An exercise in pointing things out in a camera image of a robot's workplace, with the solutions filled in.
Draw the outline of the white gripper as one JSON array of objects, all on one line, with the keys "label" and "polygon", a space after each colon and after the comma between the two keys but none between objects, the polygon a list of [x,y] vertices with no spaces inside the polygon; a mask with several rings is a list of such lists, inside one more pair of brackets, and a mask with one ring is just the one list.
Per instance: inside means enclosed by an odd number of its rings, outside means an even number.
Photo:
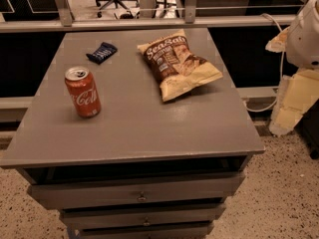
[{"label": "white gripper", "polygon": [[279,84],[269,130],[282,136],[293,131],[319,100],[319,0],[309,0],[289,28],[272,38],[265,49],[274,53],[286,50],[287,61],[301,68],[292,77],[284,76]]}]

